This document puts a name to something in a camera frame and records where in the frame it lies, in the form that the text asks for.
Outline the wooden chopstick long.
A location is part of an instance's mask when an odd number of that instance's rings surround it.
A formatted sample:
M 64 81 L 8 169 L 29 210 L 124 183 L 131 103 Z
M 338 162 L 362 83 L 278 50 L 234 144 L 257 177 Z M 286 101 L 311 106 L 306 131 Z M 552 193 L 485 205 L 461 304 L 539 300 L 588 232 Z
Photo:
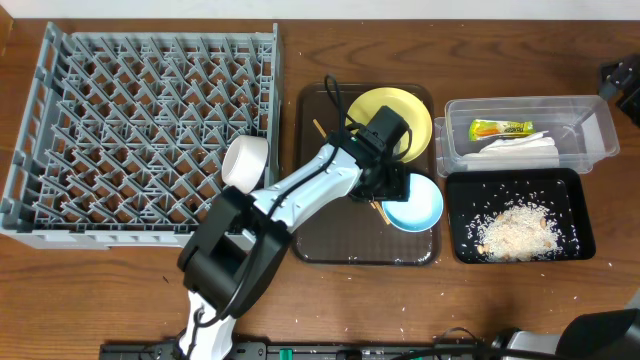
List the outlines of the wooden chopstick long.
M 377 201 L 372 202 L 372 206 L 378 211 L 378 213 L 382 217 L 382 219 L 385 222 L 385 224 L 386 225 L 390 225 L 390 220 L 387 217 L 387 215 L 385 214 L 385 212 L 384 212 L 383 208 L 381 207 L 380 203 L 377 202 Z

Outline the white pink shallow bowl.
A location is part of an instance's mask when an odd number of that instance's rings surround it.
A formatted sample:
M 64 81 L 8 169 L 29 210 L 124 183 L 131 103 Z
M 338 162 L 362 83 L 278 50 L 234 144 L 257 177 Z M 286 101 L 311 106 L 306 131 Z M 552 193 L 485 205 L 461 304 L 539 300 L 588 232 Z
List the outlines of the white pink shallow bowl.
M 269 155 L 268 141 L 240 135 L 227 149 L 222 163 L 222 180 L 241 192 L 250 193 L 259 183 Z

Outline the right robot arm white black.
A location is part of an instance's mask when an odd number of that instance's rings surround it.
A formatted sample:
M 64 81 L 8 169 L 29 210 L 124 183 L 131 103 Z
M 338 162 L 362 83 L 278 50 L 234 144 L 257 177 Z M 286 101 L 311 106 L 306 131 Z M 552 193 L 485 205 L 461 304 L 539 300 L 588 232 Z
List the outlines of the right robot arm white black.
M 598 95 L 639 124 L 639 55 L 599 68 Z M 515 330 L 490 346 L 494 359 L 631 359 L 639 354 L 639 310 L 582 315 L 559 336 Z

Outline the wooden chopstick short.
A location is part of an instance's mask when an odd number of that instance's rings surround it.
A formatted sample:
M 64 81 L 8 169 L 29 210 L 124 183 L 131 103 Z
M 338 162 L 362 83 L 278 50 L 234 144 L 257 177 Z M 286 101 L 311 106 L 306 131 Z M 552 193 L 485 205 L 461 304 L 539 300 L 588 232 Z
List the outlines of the wooden chopstick short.
M 317 129 L 317 131 L 319 132 L 319 134 L 321 135 L 321 137 L 323 139 L 326 139 L 327 138 L 327 134 L 326 134 L 325 130 L 323 129 L 323 127 L 321 126 L 321 124 L 318 122 L 318 120 L 317 119 L 313 119 L 312 122 L 313 122 L 315 128 Z

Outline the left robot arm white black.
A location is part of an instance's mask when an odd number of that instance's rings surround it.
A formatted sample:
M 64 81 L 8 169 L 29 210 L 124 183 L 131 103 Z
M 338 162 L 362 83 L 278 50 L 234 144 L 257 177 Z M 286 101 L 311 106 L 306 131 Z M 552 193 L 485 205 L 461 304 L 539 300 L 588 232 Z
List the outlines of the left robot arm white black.
M 232 331 L 262 296 L 296 229 L 330 202 L 400 200 L 409 175 L 394 150 L 409 124 L 381 107 L 366 124 L 341 122 L 317 155 L 280 182 L 244 193 L 235 186 L 214 199 L 180 253 L 177 266 L 190 299 L 190 319 L 178 359 L 222 359 Z

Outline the yellow round plate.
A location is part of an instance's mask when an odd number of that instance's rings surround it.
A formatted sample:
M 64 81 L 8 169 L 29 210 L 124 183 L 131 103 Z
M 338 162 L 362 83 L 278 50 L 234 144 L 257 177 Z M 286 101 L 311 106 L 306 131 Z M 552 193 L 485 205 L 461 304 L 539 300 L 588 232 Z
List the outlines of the yellow round plate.
M 408 91 L 381 87 L 360 95 L 351 104 L 347 114 L 356 122 L 367 125 L 382 106 L 388 106 L 408 123 L 412 140 L 405 134 L 400 140 L 398 152 L 406 151 L 401 158 L 404 163 L 415 160 L 427 149 L 431 140 L 432 118 L 426 105 Z

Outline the light blue bowl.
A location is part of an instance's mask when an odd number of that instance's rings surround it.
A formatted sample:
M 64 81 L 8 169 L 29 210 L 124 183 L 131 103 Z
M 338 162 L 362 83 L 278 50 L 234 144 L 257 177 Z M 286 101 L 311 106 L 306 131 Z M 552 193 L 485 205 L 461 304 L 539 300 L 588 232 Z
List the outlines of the light blue bowl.
M 440 220 L 444 198 L 437 184 L 430 178 L 411 173 L 407 201 L 383 201 L 381 207 L 390 223 L 405 232 L 423 232 Z

